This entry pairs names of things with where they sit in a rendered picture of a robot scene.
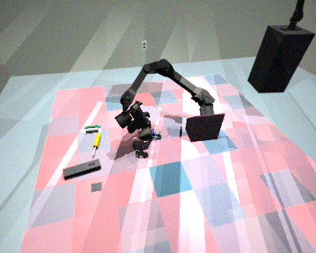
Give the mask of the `yellow-handled screwdriver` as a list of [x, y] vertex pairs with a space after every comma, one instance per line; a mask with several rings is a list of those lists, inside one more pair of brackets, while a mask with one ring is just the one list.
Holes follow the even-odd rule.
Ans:
[[[100, 138], [101, 138], [101, 134], [98, 133], [97, 136], [96, 136], [96, 140], [94, 142], [94, 153], [95, 153], [95, 149], [98, 147], [98, 144], [100, 142]], [[94, 153], [93, 153], [93, 156], [94, 156]]]

